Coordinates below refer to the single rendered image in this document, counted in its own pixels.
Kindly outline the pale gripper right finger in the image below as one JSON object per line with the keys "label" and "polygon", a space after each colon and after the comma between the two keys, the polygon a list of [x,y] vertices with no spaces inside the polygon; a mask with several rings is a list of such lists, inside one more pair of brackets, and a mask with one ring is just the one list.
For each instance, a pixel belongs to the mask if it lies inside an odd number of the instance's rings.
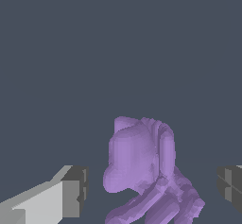
{"label": "pale gripper right finger", "polygon": [[242,165],[219,166],[216,174],[219,194],[242,214]]}

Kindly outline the purple animal figurine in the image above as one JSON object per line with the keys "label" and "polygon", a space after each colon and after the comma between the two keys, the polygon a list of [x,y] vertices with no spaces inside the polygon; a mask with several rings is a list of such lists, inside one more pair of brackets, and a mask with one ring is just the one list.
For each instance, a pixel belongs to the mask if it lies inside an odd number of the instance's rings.
{"label": "purple animal figurine", "polygon": [[173,130],[165,123],[126,116],[114,119],[109,142],[109,166],[103,186],[109,193],[131,189],[138,193],[110,211],[105,224],[193,224],[205,202],[175,166]]}

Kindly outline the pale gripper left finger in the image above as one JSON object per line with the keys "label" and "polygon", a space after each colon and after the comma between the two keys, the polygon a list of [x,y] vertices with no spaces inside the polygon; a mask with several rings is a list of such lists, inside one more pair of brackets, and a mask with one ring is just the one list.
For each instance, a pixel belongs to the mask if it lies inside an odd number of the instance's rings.
{"label": "pale gripper left finger", "polygon": [[0,203],[0,224],[59,224],[80,217],[89,192],[89,167],[65,165],[51,181]]}

